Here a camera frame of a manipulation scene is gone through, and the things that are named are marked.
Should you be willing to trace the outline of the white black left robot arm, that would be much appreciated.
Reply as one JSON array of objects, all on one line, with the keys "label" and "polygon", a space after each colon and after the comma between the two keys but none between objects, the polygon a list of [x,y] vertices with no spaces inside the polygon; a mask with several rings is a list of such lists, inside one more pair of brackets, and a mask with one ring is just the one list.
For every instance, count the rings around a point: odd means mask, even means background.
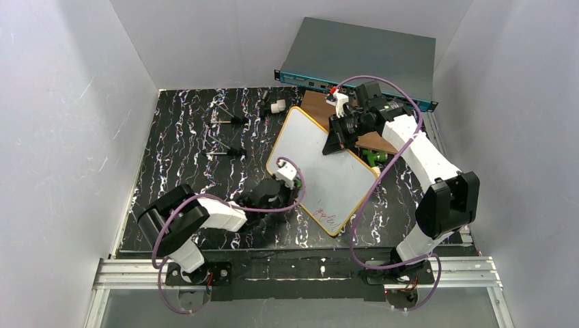
[{"label": "white black left robot arm", "polygon": [[200,269],[206,260],[193,235],[200,229],[226,230],[247,234],[265,230],[284,212],[299,203],[301,179],[284,181],[271,176],[235,200],[223,202],[208,193],[197,194],[181,184],[152,202],[137,217],[137,224],[152,246],[152,264],[170,259],[184,272]]}]

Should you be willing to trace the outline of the orange framed whiteboard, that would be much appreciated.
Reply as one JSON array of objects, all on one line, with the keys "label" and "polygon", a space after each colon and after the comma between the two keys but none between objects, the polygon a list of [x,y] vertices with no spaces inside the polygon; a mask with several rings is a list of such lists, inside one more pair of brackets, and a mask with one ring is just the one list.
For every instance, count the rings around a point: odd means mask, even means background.
[{"label": "orange framed whiteboard", "polygon": [[305,179],[300,205],[328,235],[336,236],[361,205],[378,174],[349,150],[323,155],[327,137],[326,129],[300,107],[292,107],[266,170],[272,173],[281,156],[293,161]]}]

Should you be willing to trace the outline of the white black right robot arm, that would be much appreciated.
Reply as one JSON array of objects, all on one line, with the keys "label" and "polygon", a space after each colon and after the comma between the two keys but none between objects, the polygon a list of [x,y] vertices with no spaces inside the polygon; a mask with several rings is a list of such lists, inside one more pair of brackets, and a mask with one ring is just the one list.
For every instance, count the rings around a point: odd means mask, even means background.
[{"label": "white black right robot arm", "polygon": [[387,264],[359,264],[368,272],[393,279],[408,276],[423,267],[433,250],[452,233],[475,220],[480,180],[452,164],[422,130],[423,116],[407,93],[404,100],[389,100],[380,89],[380,79],[369,77],[355,87],[356,105],[341,92],[330,89],[326,102],[335,108],[328,119],[329,132],[322,153],[341,152],[359,137],[375,132],[396,150],[391,168],[403,158],[423,190],[415,210],[416,224],[390,253]]}]

